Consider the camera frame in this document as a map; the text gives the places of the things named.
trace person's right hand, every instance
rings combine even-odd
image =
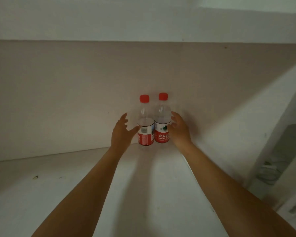
[[[182,119],[182,117],[172,111],[171,119],[175,122],[168,125],[168,130],[170,134],[170,138],[174,142],[175,146],[179,149],[179,151],[183,151],[186,147],[190,146],[192,143],[190,132],[188,130],[188,126]]]

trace hand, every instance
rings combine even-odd
[[[132,138],[139,131],[140,126],[136,126],[130,131],[126,129],[127,125],[125,123],[128,122],[126,120],[127,113],[123,114],[121,118],[116,123],[111,139],[111,147],[117,151],[121,151],[124,153],[130,145]]]
[[[179,151],[182,152],[186,147],[189,147],[191,144],[193,145],[190,132],[182,117],[174,111],[171,113],[174,115],[171,117],[171,119],[175,121],[175,123],[168,125],[170,138]]]

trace white shelf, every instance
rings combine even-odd
[[[0,0],[0,40],[296,43],[296,1],[220,1]]]

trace clear plastic bottle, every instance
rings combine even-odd
[[[140,96],[140,114],[138,125],[141,126],[138,131],[138,143],[141,145],[151,145],[154,140],[154,119],[151,108],[149,106],[149,95]]]
[[[155,112],[155,141],[166,143],[169,141],[167,125],[171,122],[171,109],[167,105],[168,94],[159,94],[159,105]]]

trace person's left hand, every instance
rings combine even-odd
[[[111,147],[121,151],[124,153],[127,148],[130,145],[130,142],[132,141],[132,138],[134,135],[139,131],[140,126],[136,126],[130,131],[126,129],[127,125],[125,123],[128,122],[126,120],[127,113],[123,114],[121,118],[116,123],[113,133],[112,133],[112,139],[111,139]]]

